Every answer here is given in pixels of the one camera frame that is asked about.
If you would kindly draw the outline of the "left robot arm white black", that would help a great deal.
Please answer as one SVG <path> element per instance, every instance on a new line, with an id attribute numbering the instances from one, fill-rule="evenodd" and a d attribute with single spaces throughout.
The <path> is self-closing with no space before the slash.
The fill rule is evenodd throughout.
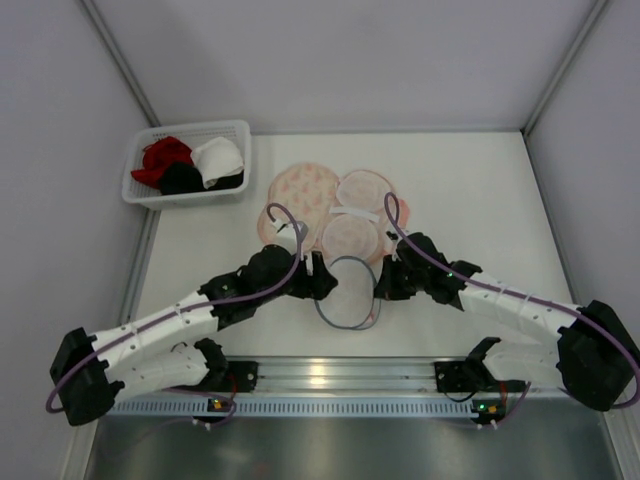
<path id="1" fill-rule="evenodd" d="M 155 314 L 110 330 L 66 333 L 50 367 L 54 389 L 45 408 L 77 427 L 138 395 L 215 389 L 228 362 L 214 334 L 282 296 L 319 301 L 337 285 L 320 252 L 296 254 L 268 245 L 247 264 Z"/>

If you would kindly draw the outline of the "white blue-rimmed mesh laundry bag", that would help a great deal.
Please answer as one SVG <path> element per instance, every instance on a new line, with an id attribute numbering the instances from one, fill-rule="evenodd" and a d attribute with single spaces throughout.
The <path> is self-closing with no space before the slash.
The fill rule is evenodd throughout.
<path id="1" fill-rule="evenodd" d="M 329 272 L 338 285 L 314 306 L 319 317 L 330 327 L 344 331 L 371 329 L 381 313 L 381 300 L 373 294 L 377 278 L 372 267 L 351 255 L 337 257 Z"/>

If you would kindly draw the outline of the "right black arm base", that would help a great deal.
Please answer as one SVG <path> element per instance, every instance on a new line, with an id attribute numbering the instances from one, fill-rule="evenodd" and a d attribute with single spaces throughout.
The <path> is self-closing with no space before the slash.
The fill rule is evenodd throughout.
<path id="1" fill-rule="evenodd" d="M 433 364 L 439 393 L 521 393 L 521 380 L 497 380 L 477 359 L 437 361 Z"/>

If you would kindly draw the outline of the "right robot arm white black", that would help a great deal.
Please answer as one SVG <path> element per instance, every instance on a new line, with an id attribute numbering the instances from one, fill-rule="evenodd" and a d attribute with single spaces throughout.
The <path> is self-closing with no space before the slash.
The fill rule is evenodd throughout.
<path id="1" fill-rule="evenodd" d="M 544 300 L 475 264 L 447 261 L 422 233 L 387 236 L 394 248 L 383 258 L 375 298 L 403 301 L 424 293 L 527 338 L 518 344 L 484 337 L 461 366 L 472 390 L 530 382 L 558 388 L 592 410 L 619 408 L 619 397 L 639 376 L 639 349 L 612 307 L 597 300 L 586 306 Z"/>

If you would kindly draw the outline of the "pink floral mesh laundry bag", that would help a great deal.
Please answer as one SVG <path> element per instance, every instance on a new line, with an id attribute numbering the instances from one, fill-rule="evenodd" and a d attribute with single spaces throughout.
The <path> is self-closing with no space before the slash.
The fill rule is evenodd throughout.
<path id="1" fill-rule="evenodd" d="M 283 205 L 307 225 L 305 252 L 320 251 L 327 261 L 351 255 L 374 265 L 386 255 L 385 232 L 394 231 L 384 198 L 395 191 L 372 170 L 340 176 L 321 164 L 298 163 L 271 182 L 267 202 Z"/>

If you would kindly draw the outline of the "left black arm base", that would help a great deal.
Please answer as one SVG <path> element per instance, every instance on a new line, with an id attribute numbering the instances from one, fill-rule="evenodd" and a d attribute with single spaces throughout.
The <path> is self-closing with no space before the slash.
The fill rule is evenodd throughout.
<path id="1" fill-rule="evenodd" d="M 196 385 L 202 392 L 250 393 L 258 380 L 259 364 L 253 361 L 230 361 L 214 366 Z"/>

